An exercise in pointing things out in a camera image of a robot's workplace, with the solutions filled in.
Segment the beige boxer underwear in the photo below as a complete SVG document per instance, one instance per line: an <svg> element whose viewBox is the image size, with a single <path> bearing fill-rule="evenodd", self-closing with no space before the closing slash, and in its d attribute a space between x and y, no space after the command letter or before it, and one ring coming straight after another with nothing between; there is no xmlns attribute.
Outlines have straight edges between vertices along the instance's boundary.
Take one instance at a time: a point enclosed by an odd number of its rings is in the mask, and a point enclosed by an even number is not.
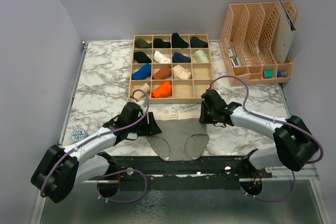
<svg viewBox="0 0 336 224"><path fill-rule="evenodd" d="M172 68L173 78L179 80L188 80L191 78L192 73L187 71L181 65L176 65Z"/></svg>

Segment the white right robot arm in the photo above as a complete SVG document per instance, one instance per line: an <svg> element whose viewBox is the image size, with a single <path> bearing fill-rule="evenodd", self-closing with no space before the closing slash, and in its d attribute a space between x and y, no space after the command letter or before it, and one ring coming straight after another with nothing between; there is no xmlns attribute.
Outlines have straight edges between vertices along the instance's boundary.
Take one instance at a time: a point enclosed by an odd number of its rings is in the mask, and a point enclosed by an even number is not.
<svg viewBox="0 0 336 224"><path fill-rule="evenodd" d="M260 170L274 166L285 166L298 172L319 150L306 125L297 116L269 118L244 109L237 102L227 104L214 89L206 90L201 98L200 123L242 127L274 141L274 147L255 149L244 157L241 171L246 177L254 177Z"/></svg>

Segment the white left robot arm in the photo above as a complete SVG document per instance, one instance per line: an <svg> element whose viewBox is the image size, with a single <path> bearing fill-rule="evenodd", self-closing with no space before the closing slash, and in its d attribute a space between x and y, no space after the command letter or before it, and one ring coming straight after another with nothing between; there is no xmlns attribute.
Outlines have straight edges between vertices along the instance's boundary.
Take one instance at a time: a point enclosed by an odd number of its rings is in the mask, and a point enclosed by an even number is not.
<svg viewBox="0 0 336 224"><path fill-rule="evenodd" d="M121 113L98 129L94 134L64 148L48 148L34 171L30 182L43 197L55 203L64 200L76 183L93 177L110 179L116 166L105 150L126 140L131 133L137 136L154 136L162 131L153 112L138 103L128 102Z"/></svg>

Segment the grey underwear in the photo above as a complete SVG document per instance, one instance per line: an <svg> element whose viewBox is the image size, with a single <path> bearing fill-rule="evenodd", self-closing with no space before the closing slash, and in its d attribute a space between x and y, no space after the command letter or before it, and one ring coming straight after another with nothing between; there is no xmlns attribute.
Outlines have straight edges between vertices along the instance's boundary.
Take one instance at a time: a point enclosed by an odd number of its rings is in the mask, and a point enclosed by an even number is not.
<svg viewBox="0 0 336 224"><path fill-rule="evenodd" d="M155 153L167 162L198 159L209 141L206 125L198 116L196 112L155 114L162 133L147 137Z"/></svg>

